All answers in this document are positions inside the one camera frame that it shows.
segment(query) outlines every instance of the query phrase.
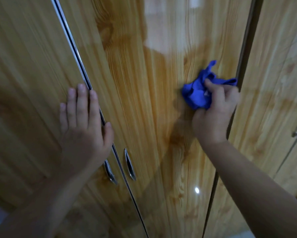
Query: person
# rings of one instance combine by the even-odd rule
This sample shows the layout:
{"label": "person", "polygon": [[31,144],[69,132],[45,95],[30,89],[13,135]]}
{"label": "person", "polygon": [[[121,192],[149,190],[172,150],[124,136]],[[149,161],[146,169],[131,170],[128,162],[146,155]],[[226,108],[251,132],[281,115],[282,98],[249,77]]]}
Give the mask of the person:
{"label": "person", "polygon": [[[198,109],[192,126],[229,194],[256,237],[297,237],[297,200],[258,169],[226,139],[239,100],[229,85],[205,85],[212,93],[208,110]],[[101,131],[97,94],[79,84],[60,104],[62,165],[44,186],[0,224],[0,237],[52,237],[91,175],[108,157],[114,132]]]}

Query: glossy wooden surface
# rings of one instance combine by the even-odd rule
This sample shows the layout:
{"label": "glossy wooden surface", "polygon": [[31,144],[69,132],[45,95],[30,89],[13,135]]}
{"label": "glossy wooden surface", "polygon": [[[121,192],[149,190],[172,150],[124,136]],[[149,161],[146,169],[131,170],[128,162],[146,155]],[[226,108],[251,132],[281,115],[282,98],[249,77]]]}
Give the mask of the glossy wooden surface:
{"label": "glossy wooden surface", "polygon": [[[229,139],[274,177],[297,130],[297,0],[264,0],[240,100]],[[297,195],[297,145],[276,181]],[[246,229],[219,180],[205,237],[228,237]]]}
{"label": "glossy wooden surface", "polygon": [[60,3],[126,174],[130,155],[149,236],[202,236],[215,170],[180,88],[213,59],[220,77],[235,76],[251,0]]}
{"label": "glossy wooden surface", "polygon": [[[0,198],[17,207],[60,164],[58,108],[82,82],[50,0],[0,0]],[[65,237],[140,237],[144,229],[113,154],[60,227]]]}

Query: fingernail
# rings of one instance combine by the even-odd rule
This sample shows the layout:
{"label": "fingernail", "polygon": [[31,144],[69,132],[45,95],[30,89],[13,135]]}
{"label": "fingernail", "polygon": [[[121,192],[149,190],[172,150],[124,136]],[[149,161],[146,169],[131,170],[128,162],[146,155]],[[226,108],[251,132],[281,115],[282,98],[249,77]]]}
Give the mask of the fingernail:
{"label": "fingernail", "polygon": [[97,93],[94,90],[90,90],[90,96],[94,99],[98,98]]}
{"label": "fingernail", "polygon": [[79,91],[84,91],[84,85],[82,83],[78,84]]}
{"label": "fingernail", "polygon": [[68,94],[70,97],[74,97],[74,95],[76,94],[76,90],[74,88],[70,88]]}
{"label": "fingernail", "polygon": [[66,109],[66,104],[61,103],[60,104],[60,111],[65,111],[65,109]]}

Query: crumpled rag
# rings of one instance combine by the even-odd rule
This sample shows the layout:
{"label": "crumpled rag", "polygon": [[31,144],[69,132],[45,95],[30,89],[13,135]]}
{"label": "crumpled rag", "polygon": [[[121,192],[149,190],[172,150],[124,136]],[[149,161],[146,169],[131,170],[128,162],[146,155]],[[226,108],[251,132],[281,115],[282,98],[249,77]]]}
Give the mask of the crumpled rag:
{"label": "crumpled rag", "polygon": [[216,78],[216,74],[211,71],[212,66],[216,64],[216,60],[209,63],[206,69],[202,69],[197,79],[189,84],[184,84],[182,88],[182,95],[186,103],[194,110],[198,108],[210,108],[211,93],[204,85],[205,79],[208,78],[214,84],[228,84],[237,85],[237,79],[231,78],[228,80]]}

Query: person's left arm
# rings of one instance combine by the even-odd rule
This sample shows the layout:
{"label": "person's left arm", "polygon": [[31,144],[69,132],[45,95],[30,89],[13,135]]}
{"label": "person's left arm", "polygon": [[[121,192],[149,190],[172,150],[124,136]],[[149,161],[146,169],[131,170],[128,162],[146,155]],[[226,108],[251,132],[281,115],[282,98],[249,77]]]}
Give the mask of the person's left arm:
{"label": "person's left arm", "polygon": [[0,237],[52,237],[79,192],[108,157],[114,133],[110,123],[101,131],[99,102],[94,90],[78,85],[60,104],[62,164],[43,187],[0,224]]}

